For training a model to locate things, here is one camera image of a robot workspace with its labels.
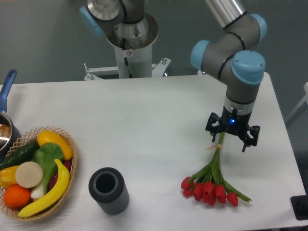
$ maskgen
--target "toy vegetable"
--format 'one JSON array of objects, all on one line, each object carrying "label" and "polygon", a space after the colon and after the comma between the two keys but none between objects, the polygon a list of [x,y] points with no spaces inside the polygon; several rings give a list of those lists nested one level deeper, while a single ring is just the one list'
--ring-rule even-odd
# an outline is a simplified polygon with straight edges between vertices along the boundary
[{"label": "toy vegetable", "polygon": [[63,194],[65,193],[68,184],[69,184],[69,171],[58,159],[54,160],[58,167],[58,180],[55,186],[42,198],[32,202],[31,204],[24,207],[19,213],[18,216],[22,218],[30,217],[34,214],[37,214],[49,206],[53,205],[58,201]]},{"label": "toy vegetable", "polygon": [[9,187],[4,195],[3,202],[9,208],[19,208],[28,204],[30,200],[30,190],[18,184]]},{"label": "toy vegetable", "polygon": [[15,179],[15,172],[18,168],[17,166],[7,167],[0,171],[0,187],[8,188],[12,185],[17,184]]},{"label": "toy vegetable", "polygon": [[[71,161],[66,160],[62,164],[68,169],[69,172],[71,172],[71,169],[72,169],[72,162]],[[52,177],[52,179],[49,181],[48,191],[50,191],[55,186],[57,179],[58,179],[58,173],[56,173],[56,175],[54,175]]]},{"label": "toy vegetable", "polygon": [[63,161],[62,150],[55,143],[46,143],[34,153],[32,160],[42,167],[43,179],[32,189],[32,199],[39,199],[47,193],[49,181],[57,172],[57,165],[54,162],[55,159]]},{"label": "toy vegetable", "polygon": [[24,188],[37,186],[43,178],[42,167],[33,161],[22,163],[15,172],[17,183]]},{"label": "toy vegetable", "polygon": [[65,139],[53,131],[44,130],[40,132],[38,135],[38,143],[40,146],[46,143],[56,143],[62,149],[64,160],[70,160],[73,157],[72,149]]},{"label": "toy vegetable", "polygon": [[39,144],[37,140],[25,144],[3,160],[0,164],[0,170],[30,161],[34,151],[38,148]]}]

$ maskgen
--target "sticker label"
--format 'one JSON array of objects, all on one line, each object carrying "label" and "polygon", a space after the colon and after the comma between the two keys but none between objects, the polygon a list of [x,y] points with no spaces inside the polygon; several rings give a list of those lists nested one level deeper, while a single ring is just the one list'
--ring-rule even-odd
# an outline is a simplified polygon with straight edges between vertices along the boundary
[{"label": "sticker label", "polygon": [[130,50],[123,51],[123,56],[124,58],[133,57],[134,56],[133,50],[130,49]]},{"label": "sticker label", "polygon": [[94,8],[100,12],[110,13],[116,8],[114,0],[95,0]]}]

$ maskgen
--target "rubber band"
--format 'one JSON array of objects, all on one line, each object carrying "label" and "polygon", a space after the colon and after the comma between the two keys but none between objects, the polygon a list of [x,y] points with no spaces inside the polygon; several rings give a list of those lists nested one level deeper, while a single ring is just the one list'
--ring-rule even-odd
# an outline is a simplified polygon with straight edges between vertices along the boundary
[{"label": "rubber band", "polygon": [[207,148],[206,150],[210,150],[212,148],[222,148],[222,145],[220,143],[216,143],[214,146]]}]

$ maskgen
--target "bok choy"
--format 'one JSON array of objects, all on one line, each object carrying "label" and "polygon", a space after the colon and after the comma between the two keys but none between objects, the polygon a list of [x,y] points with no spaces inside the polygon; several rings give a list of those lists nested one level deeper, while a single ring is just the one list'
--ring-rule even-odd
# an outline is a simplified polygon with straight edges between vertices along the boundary
[{"label": "bok choy", "polygon": [[58,170],[55,159],[63,161],[62,149],[55,143],[46,143],[33,154],[32,161],[38,163],[43,169],[43,179],[31,190],[32,199],[37,200],[47,193],[49,181]]}]

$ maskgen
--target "red tulip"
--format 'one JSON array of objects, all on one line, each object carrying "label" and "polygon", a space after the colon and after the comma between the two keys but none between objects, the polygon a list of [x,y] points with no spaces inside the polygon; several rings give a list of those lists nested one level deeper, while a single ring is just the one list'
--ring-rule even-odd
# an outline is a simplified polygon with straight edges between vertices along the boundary
[{"label": "red tulip", "polygon": [[239,204],[239,199],[234,192],[231,192],[227,195],[227,200],[233,205],[237,206]]},{"label": "red tulip", "polygon": [[190,179],[190,177],[186,177],[181,184],[181,188],[182,189],[190,189],[193,186],[193,181],[190,183],[187,183],[187,181]]},{"label": "red tulip", "polygon": [[196,183],[194,189],[193,189],[193,194],[195,196],[202,197],[203,196],[203,184],[202,183]]},{"label": "red tulip", "polygon": [[190,197],[190,196],[193,195],[193,190],[185,189],[185,190],[183,191],[183,195],[184,195],[185,197]]},{"label": "red tulip", "polygon": [[211,206],[213,206],[213,205],[215,204],[215,202],[216,202],[215,194],[212,194],[212,195],[210,196],[210,200],[209,200],[208,204],[211,205]]},{"label": "red tulip", "polygon": [[212,195],[214,195],[214,187],[215,185],[212,182],[205,182],[203,186],[203,201],[204,203],[209,203],[212,199]]},{"label": "red tulip", "polygon": [[196,200],[196,201],[201,201],[201,199],[203,198],[203,195],[201,195],[201,196],[198,196],[198,195],[194,195],[194,199]]},{"label": "red tulip", "polygon": [[214,189],[214,194],[220,203],[223,203],[223,204],[226,203],[227,197],[226,197],[225,188],[221,184],[216,185]]}]

